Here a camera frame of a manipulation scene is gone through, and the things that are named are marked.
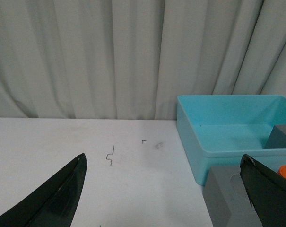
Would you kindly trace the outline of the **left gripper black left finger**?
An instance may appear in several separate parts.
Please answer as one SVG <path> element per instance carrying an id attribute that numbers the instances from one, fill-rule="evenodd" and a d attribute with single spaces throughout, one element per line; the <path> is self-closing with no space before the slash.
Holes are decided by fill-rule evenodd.
<path id="1" fill-rule="evenodd" d="M 70 227 L 83 190 L 86 155 L 80 154 L 0 216 L 0 227 Z"/>

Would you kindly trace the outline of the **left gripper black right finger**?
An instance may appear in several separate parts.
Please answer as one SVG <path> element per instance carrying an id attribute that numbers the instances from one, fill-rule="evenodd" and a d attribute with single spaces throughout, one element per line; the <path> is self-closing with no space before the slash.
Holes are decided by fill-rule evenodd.
<path id="1" fill-rule="evenodd" d="M 244 154 L 240 176 L 264 227 L 286 227 L 286 179 Z"/>

